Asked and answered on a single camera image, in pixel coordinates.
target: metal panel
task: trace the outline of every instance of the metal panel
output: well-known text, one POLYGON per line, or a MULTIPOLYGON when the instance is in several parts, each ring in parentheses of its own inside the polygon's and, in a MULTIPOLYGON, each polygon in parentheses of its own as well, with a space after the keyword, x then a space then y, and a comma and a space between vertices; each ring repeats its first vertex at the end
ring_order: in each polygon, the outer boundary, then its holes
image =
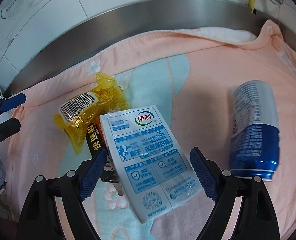
MULTIPOLYGON (((6 95, 54 77, 115 42, 142 32, 218 26, 258 35, 269 18, 224 0, 148 0, 119 7, 80 24, 47 45, 20 71, 6 95)), ((296 51, 296 35, 283 25, 282 31, 296 51)))

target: blue and white can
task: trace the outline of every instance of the blue and white can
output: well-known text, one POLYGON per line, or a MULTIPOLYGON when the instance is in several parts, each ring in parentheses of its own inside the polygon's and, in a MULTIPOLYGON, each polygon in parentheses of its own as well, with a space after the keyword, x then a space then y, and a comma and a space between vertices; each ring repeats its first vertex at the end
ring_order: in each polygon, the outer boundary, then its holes
POLYGON ((263 81, 243 83, 233 94, 234 117, 229 166, 232 174, 272 180, 279 164, 279 124, 272 88, 263 81))

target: pink blanket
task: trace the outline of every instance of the pink blanket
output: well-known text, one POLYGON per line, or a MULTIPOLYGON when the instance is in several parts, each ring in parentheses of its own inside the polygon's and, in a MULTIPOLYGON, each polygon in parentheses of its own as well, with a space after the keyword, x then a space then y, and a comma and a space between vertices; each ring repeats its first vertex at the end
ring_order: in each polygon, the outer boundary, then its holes
MULTIPOLYGON (((67 155, 71 146, 66 134, 54 124, 53 116, 66 100, 94 86, 97 71, 109 75, 127 71, 125 75, 133 79, 126 88, 131 107, 156 104, 183 151, 189 155, 190 149, 198 146, 221 169, 228 168, 232 93, 246 81, 262 80, 273 89, 281 136, 280 166, 273 181, 265 184, 281 239, 287 239, 296 228, 296 53, 283 41, 279 27, 272 21, 265 23, 258 38, 252 36, 223 28, 143 33, 25 90, 27 101, 13 115, 20 120, 21 130, 12 136, 8 156, 7 194, 14 217, 19 218, 36 176, 55 178, 71 168, 68 159, 76 157, 67 155), (146 84, 149 79, 152 86, 142 85, 142 91, 134 89, 135 82, 146 84)), ((75 168, 81 161, 74 162, 75 168)), ((129 208, 125 199, 115 200, 113 194, 110 186, 99 183, 85 208, 103 239, 118 234, 131 239, 136 222, 119 221, 121 224, 112 225, 113 232, 109 233, 100 222, 104 212, 122 215, 129 208), (96 204, 98 201, 107 206, 96 204)), ((66 237, 72 239, 59 202, 58 206, 66 237)), ((150 239, 195 239, 212 206, 211 199, 200 193, 188 204, 155 219, 152 227, 150 224, 150 239)), ((238 207, 223 239, 231 236, 237 215, 238 207)))

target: milk carton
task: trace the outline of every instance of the milk carton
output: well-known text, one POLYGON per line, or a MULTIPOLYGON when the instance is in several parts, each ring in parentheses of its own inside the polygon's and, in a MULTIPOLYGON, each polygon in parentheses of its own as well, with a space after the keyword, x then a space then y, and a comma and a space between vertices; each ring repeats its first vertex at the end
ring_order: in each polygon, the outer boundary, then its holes
POLYGON ((120 182, 141 223, 201 190, 200 182, 156 106, 100 116, 120 182))

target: yili logo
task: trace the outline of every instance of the yili logo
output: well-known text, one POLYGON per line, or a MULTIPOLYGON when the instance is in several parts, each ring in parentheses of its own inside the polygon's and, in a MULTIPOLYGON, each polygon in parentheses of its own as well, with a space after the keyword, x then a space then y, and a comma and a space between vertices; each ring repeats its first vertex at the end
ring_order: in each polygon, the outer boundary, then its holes
POLYGON ((138 125, 148 125, 153 121, 153 113, 149 111, 143 111, 137 114, 135 122, 138 125))

